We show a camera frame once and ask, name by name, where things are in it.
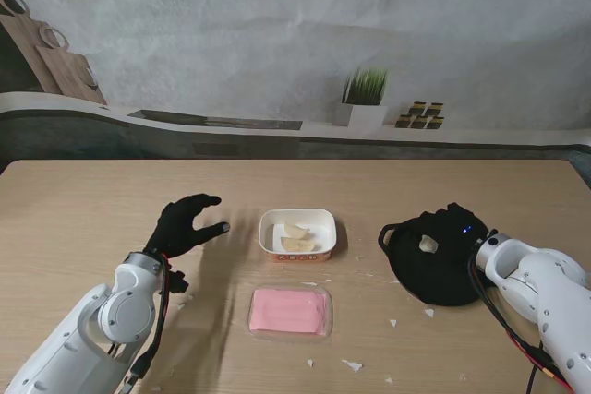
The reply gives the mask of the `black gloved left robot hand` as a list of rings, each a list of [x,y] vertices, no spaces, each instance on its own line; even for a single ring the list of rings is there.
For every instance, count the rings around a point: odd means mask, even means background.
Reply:
[[[196,194],[169,203],[161,212],[142,252],[154,256],[164,255],[168,259],[180,257],[195,246],[227,233],[230,230],[227,221],[199,229],[193,227],[193,221],[204,209],[217,206],[221,202],[217,196]]]

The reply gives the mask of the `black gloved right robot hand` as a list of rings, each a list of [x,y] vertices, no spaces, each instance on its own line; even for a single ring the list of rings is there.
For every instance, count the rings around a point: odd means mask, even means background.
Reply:
[[[422,213],[417,222],[419,249],[451,261],[467,260],[479,241],[488,237],[486,224],[457,203],[434,213]]]

